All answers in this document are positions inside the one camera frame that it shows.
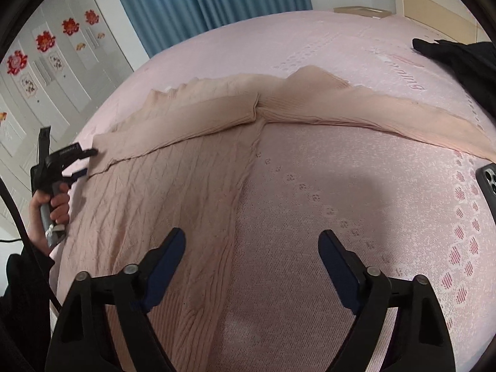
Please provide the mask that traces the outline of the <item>person's left hand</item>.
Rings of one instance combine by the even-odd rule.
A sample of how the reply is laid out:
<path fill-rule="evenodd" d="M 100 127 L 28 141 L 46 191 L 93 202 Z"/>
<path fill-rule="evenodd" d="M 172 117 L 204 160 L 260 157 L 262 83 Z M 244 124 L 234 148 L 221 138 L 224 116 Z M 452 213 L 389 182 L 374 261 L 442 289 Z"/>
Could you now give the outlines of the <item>person's left hand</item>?
<path fill-rule="evenodd" d="M 52 249 L 49 248 L 45 237 L 43 219 L 47 225 L 55 222 L 57 225 L 69 223 L 69 201 L 67 185 L 60 185 L 60 193 L 51 197 L 43 191 L 36 191 L 29 203 L 29 229 L 28 236 L 31 243 L 44 255 L 49 256 Z"/>

